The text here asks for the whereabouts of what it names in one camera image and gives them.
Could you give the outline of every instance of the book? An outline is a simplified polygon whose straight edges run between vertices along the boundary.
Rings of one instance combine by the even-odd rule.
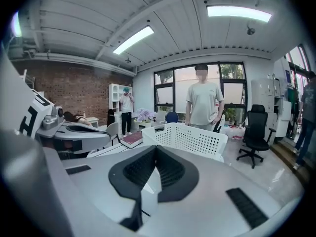
[[[134,148],[143,142],[142,132],[135,132],[131,135],[121,138],[121,144],[127,146],[128,148]]]

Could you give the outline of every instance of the brick wall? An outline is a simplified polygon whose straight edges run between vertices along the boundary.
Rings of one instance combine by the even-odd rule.
[[[64,111],[97,117],[99,125],[107,122],[109,109],[109,85],[132,85],[132,77],[111,73],[88,66],[52,62],[13,62],[19,72],[27,69],[27,75],[35,77],[35,90],[44,91],[45,97]]]

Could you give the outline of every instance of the man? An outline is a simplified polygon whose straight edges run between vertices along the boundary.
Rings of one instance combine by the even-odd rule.
[[[122,134],[123,137],[125,137],[126,123],[128,134],[132,134],[130,132],[130,127],[132,125],[132,105],[134,103],[134,98],[132,97],[132,94],[129,92],[128,87],[125,87],[123,89],[123,95],[121,96],[119,102],[121,103],[122,111]]]
[[[191,85],[188,90],[186,125],[211,131],[212,125],[221,119],[224,98],[218,85],[207,81],[207,69],[206,64],[199,64],[195,67],[198,82]],[[215,109],[216,99],[219,102],[218,112]]]
[[[303,163],[303,157],[305,156],[308,146],[311,142],[312,134],[316,126],[316,76],[314,72],[310,72],[310,82],[305,86],[304,92],[301,98],[300,112],[298,114],[297,123],[302,115],[302,131],[298,141],[295,145],[293,152],[297,154],[301,148],[304,140],[302,149],[299,152],[294,169]]]

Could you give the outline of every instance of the plastic basket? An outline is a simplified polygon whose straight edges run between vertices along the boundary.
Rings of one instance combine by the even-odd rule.
[[[164,131],[145,128],[142,133],[146,145],[168,146],[220,161],[228,138],[225,134],[178,123],[165,124]]]

